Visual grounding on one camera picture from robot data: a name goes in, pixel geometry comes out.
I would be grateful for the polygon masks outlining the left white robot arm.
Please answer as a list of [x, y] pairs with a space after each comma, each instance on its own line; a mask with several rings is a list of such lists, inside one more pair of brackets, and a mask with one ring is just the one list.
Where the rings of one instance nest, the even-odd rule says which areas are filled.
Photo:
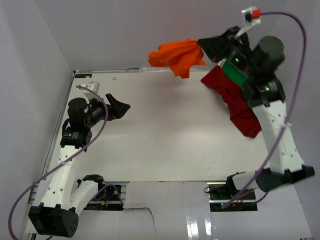
[[68, 118], [62, 126], [59, 149], [59, 168], [54, 171], [51, 182], [39, 205], [32, 206], [28, 217], [40, 235], [71, 238], [79, 224], [79, 215], [88, 202], [105, 196], [104, 178], [86, 175], [73, 191], [78, 167], [91, 141], [91, 129], [101, 120], [107, 122], [122, 118], [131, 108], [129, 104], [106, 94], [108, 104], [98, 98], [86, 100], [77, 97], [69, 101]]

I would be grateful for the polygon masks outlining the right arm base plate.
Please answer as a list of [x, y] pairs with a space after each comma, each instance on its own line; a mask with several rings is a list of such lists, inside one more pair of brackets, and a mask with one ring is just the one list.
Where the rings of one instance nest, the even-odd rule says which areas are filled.
[[225, 185], [224, 181], [207, 183], [204, 192], [208, 194], [211, 213], [256, 212], [258, 210], [254, 191], [233, 201], [230, 206], [223, 208], [223, 206], [232, 199]]

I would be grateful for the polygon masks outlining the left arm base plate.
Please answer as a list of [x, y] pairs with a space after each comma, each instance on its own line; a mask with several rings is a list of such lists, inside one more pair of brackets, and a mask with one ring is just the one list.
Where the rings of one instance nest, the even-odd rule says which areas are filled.
[[118, 192], [113, 186], [106, 187], [94, 200], [90, 201], [84, 210], [86, 211], [112, 211], [121, 212], [124, 208], [122, 202], [125, 202], [127, 182], [114, 183]]

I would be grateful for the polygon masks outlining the orange t shirt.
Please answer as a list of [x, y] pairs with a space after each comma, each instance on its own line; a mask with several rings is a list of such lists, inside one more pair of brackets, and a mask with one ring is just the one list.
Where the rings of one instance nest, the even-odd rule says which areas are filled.
[[161, 44], [148, 54], [151, 67], [170, 68], [176, 77], [188, 79], [193, 66], [205, 66], [204, 52], [197, 40], [186, 39]]

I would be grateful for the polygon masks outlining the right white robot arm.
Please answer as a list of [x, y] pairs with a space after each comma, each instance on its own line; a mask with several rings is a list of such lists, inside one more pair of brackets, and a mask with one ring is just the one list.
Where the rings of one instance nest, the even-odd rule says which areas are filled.
[[238, 35], [240, 31], [234, 26], [221, 35], [197, 41], [213, 62], [226, 60], [247, 78], [242, 92], [261, 126], [267, 149], [258, 170], [227, 177], [225, 192], [233, 200], [248, 190], [269, 192], [315, 175], [296, 148], [289, 123], [293, 110], [287, 109], [284, 88], [275, 74], [285, 59], [283, 42], [267, 35], [250, 48], [247, 34]]

